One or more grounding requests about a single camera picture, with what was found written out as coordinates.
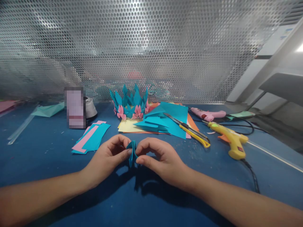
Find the left hand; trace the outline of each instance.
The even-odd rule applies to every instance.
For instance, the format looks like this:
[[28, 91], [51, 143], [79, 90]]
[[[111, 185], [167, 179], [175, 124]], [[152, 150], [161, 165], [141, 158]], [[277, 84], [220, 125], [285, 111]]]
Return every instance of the left hand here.
[[98, 186], [130, 156], [132, 149], [126, 150], [130, 142], [129, 138], [118, 134], [99, 147], [88, 165], [79, 172], [88, 189]]

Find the forearm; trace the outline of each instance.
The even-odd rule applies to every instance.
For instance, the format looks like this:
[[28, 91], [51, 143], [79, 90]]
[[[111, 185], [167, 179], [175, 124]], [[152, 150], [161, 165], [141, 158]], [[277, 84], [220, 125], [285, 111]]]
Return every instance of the forearm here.
[[86, 190], [80, 172], [0, 188], [0, 226], [29, 223]]
[[188, 171], [188, 192], [236, 226], [301, 226], [303, 212], [277, 200]]

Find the yellow glue gun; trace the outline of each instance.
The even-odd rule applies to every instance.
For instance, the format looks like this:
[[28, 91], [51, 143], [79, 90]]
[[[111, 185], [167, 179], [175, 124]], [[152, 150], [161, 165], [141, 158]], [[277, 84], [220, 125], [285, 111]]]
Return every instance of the yellow glue gun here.
[[236, 160], [245, 158], [246, 154], [242, 147], [242, 143], [246, 143], [248, 141], [247, 136], [238, 134], [234, 130], [226, 128], [223, 125], [216, 124], [215, 122], [203, 122], [205, 122], [213, 131], [222, 134], [222, 136], [219, 136], [218, 138], [230, 144], [230, 151], [228, 152], [230, 157]]

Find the teal paper crown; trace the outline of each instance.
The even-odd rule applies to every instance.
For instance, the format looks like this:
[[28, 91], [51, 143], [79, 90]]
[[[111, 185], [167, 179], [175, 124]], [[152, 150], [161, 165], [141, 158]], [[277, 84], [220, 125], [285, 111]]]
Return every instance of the teal paper crown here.
[[126, 88], [125, 85], [123, 86], [123, 94], [124, 94], [123, 98], [121, 98], [121, 96], [118, 94], [117, 91], [115, 91], [115, 95], [114, 95], [114, 93], [110, 90], [110, 96], [113, 99], [115, 105], [115, 110], [114, 110], [115, 114], [118, 114], [120, 112], [119, 109], [121, 109], [122, 107], [123, 107], [123, 114], [125, 114], [126, 117], [128, 118], [134, 118], [133, 114], [137, 114], [136, 112], [138, 111], [138, 107], [141, 108], [141, 113], [144, 114], [145, 111], [148, 110], [148, 107], [146, 109], [148, 89], [146, 88], [145, 95], [143, 96], [143, 98], [141, 98], [139, 94], [139, 88], [137, 84], [135, 84], [135, 88], [134, 88], [135, 95], [133, 95], [133, 93], [131, 92], [130, 96], [127, 96], [127, 93], [128, 93], [128, 89]]

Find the yellow paper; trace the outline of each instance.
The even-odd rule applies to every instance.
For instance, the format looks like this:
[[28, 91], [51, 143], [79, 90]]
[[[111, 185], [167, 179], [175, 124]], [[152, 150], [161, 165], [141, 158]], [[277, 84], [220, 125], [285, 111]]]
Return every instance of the yellow paper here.
[[143, 132], [145, 130], [140, 129], [138, 126], [134, 125], [135, 123], [138, 123], [142, 121], [142, 119], [129, 119], [121, 120], [119, 130], [120, 132]]

